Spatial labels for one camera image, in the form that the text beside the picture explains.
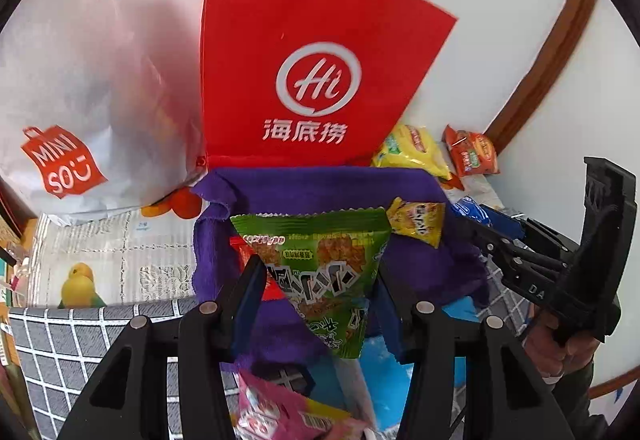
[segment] green snack package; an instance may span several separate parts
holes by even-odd
[[[369,296],[391,234],[383,208],[233,216],[308,328],[338,357],[360,356]]]

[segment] circular hi logo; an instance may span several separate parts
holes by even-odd
[[[362,78],[356,55],[336,43],[299,48],[282,64],[276,77],[280,102],[299,115],[337,112],[353,99]]]

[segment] blue snack package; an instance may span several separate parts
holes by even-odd
[[[491,219],[486,211],[471,196],[460,198],[457,203],[453,204],[453,210],[460,216],[467,216],[480,222],[487,227],[491,227]]]

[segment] white plastic bag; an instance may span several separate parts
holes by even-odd
[[[0,33],[0,98],[0,175],[59,224],[151,204],[194,175],[191,121],[115,0],[22,0]]]

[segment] human hand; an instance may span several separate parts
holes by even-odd
[[[579,332],[562,348],[552,337],[558,325],[558,318],[543,311],[524,343],[524,351],[544,377],[567,375],[582,369],[591,362],[600,345],[600,341],[588,332]]]

